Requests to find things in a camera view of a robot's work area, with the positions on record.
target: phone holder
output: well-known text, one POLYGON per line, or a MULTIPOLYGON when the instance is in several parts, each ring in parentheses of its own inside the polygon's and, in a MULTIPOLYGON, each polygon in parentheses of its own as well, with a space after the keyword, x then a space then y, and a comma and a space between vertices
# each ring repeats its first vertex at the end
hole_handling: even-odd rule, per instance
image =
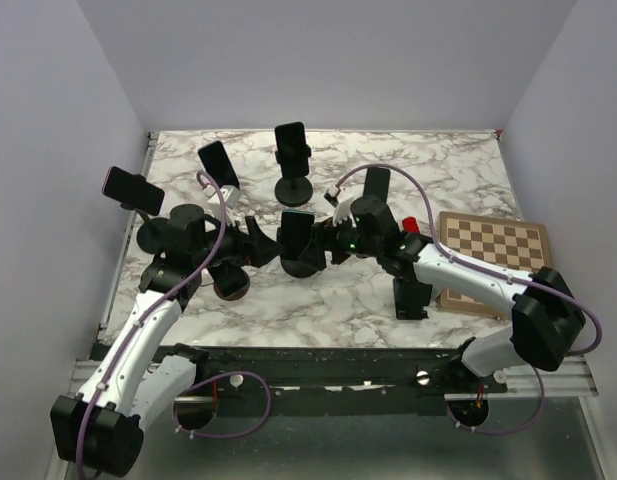
POLYGON ((275 198, 287 207, 305 205, 312 198, 312 184, 306 178, 312 151, 306 144, 304 124, 294 122, 275 127, 275 139, 275 158, 282 176, 275 185, 275 198))

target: marble tabletop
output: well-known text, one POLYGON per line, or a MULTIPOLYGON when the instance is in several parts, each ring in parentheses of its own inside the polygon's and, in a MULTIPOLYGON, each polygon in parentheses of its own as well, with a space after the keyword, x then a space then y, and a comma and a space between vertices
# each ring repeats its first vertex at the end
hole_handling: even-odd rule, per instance
MULTIPOLYGON (((275 140, 270 131, 162 132, 148 180, 166 192, 162 215, 180 203, 205 203, 195 181, 201 163, 197 150, 214 140, 226 147, 239 176, 243 196, 232 210, 237 219, 256 216, 262 230, 275 238, 284 206, 274 197, 280 177, 275 140)), ((420 133, 309 131, 313 156, 309 179, 312 200, 303 210, 317 220, 332 214, 323 194, 345 172, 369 162, 406 169, 424 186, 437 217, 442 210, 509 219, 519 218, 512 188, 493 132, 420 133)), ((361 192, 364 174, 345 185, 361 192)), ((395 219, 415 216, 428 233, 423 201, 399 175, 391 177, 388 203, 395 219)), ((140 225, 137 219, 136 229, 140 225)), ((111 343, 128 318, 143 269, 151 256, 133 238, 128 246, 118 288, 105 329, 111 343)), ((288 276, 279 259, 261 269, 247 268, 248 294, 220 300, 212 288, 200 288, 182 318, 164 338, 206 346, 277 347, 456 347, 467 337, 493 333, 505 321, 428 308, 422 321, 395 319, 392 277, 373 259, 351 258, 307 279, 288 276)), ((204 275, 204 284, 211 281, 204 275)))

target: table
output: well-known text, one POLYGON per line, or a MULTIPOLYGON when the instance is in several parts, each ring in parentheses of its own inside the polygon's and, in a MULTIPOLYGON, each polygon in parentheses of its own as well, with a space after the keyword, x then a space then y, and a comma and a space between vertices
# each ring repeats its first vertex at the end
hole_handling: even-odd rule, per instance
MULTIPOLYGON (((162 215, 181 203, 204 205, 195 180, 201 168, 197 150, 221 140, 240 178, 244 192, 233 213, 254 215, 262 230, 275 238, 284 206, 274 197, 280 177, 273 131, 162 132, 148 173, 148 181, 166 192, 162 215)), ((517 219, 519 210, 506 174, 494 132, 358 132, 309 131, 313 184, 312 200, 303 210, 317 220, 332 214, 324 200, 326 189, 354 166, 385 162, 406 169, 424 186, 435 216, 452 210, 517 219)), ((344 187, 360 192, 363 173, 344 187)), ((417 191, 393 172, 388 203, 397 220, 415 216, 423 233, 429 228, 417 191)), ((134 230, 118 288, 105 324, 104 343, 116 338, 128 318, 139 278, 150 263, 134 230)), ((373 259, 349 259, 329 266, 308 279, 295 279, 279 259, 262 269, 247 268, 251 287, 241 300, 220 300, 212 288, 201 288, 162 345, 178 342, 205 346, 277 347, 456 347, 472 335, 488 335, 505 321, 428 308, 422 321, 395 319, 392 278, 373 259)), ((210 281, 204 277, 204 283, 210 281)))

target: wall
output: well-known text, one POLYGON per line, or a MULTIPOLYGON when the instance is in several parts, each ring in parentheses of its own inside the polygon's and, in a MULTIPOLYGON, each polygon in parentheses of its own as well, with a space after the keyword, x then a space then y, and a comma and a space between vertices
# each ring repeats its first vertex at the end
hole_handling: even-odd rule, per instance
POLYGON ((548 225, 557 267, 605 326, 588 360, 617 447, 617 0, 577 3, 503 149, 525 218, 548 225))
POLYGON ((79 0, 150 129, 501 128, 575 0, 79 0))
POLYGON ((76 2, 0 2, 0 480, 44 477, 127 219, 101 184, 143 132, 76 2))

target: wooden board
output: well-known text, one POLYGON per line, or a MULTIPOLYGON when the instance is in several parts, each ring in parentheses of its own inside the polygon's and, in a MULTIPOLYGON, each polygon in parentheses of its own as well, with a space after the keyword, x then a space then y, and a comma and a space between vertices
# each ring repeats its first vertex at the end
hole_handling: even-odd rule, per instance
MULTIPOLYGON (((501 267, 537 272, 544 265, 552 266, 546 227, 538 223, 441 212, 439 238, 459 253, 501 267)), ((439 306, 480 316, 504 317, 494 308, 447 288, 441 291, 439 306)))

